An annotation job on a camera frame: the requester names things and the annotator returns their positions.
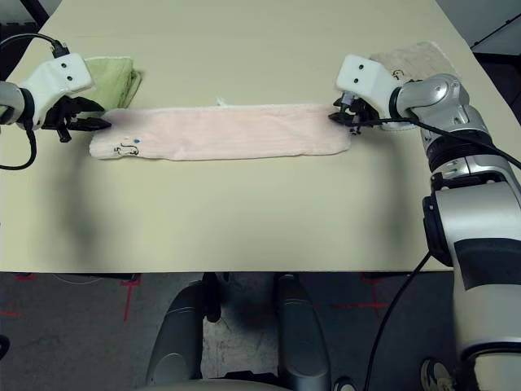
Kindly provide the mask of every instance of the table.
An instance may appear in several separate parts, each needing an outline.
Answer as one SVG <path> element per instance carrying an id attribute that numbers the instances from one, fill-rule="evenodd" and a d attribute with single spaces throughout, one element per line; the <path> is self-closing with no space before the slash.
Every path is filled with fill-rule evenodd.
<path id="1" fill-rule="evenodd" d="M 346 54 L 435 41 L 496 145 L 521 156 L 514 115 L 434 0 L 63 0 L 42 32 L 85 58 L 134 58 L 144 80 L 132 108 L 332 103 Z M 33 42 L 11 80 L 49 58 Z M 3 164 L 26 158 L 23 132 L 0 140 Z M 33 167 L 0 173 L 0 270 L 392 271 L 427 251 L 414 130 L 367 130 L 336 156 L 205 162 L 99 161 L 88 134 L 37 141 Z"/>

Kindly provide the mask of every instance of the towel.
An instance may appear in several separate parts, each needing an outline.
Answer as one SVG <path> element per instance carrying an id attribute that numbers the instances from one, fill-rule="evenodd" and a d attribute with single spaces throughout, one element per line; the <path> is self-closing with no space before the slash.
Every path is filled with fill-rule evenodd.
<path id="1" fill-rule="evenodd" d="M 381 63 L 402 81 L 427 79 L 438 73 L 462 78 L 449 57 L 434 42 L 418 42 L 403 49 L 374 54 L 370 59 Z"/>
<path id="2" fill-rule="evenodd" d="M 94 88 L 82 96 L 101 104 L 105 110 L 127 108 L 141 82 L 141 74 L 134 70 L 133 60 L 130 57 L 94 57 L 86 59 L 85 63 L 94 79 Z"/>
<path id="3" fill-rule="evenodd" d="M 321 104 L 111 110 L 103 119 L 112 127 L 96 132 L 90 154 L 169 160 L 331 155 L 347 150 L 350 140 L 330 113 L 331 106 Z"/>

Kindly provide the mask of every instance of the printed logo on towel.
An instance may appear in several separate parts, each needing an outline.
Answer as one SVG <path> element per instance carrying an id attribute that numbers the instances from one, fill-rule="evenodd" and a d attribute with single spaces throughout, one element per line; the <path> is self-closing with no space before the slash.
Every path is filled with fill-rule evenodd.
<path id="1" fill-rule="evenodd" d="M 119 147 L 115 147 L 114 152 L 116 152 L 119 156 L 137 156 L 139 154 L 138 147 L 135 145 L 124 145 L 123 143 L 121 143 Z"/>
<path id="2" fill-rule="evenodd" d="M 401 69 L 395 69 L 394 71 L 392 71 L 392 76 L 395 79 L 400 80 L 405 76 L 405 73 Z"/>

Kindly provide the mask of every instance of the folded pink towel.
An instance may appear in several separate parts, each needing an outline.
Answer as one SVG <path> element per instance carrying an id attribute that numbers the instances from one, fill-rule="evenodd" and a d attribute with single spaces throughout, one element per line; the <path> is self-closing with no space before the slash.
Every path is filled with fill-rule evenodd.
<path id="1" fill-rule="evenodd" d="M 95 133 L 90 154 L 170 160 L 332 155 L 350 146 L 346 128 L 327 118 L 332 111 L 321 104 L 116 109 L 103 116 L 112 127 Z"/>

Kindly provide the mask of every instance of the green towel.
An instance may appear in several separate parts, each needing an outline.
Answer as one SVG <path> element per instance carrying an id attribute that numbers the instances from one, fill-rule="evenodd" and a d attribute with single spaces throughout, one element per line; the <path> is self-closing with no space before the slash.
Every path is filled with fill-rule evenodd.
<path id="1" fill-rule="evenodd" d="M 134 70 L 134 61 L 129 57 L 95 57 L 85 62 L 95 88 L 83 96 L 101 104 L 106 111 L 127 108 L 141 82 L 141 74 Z"/>

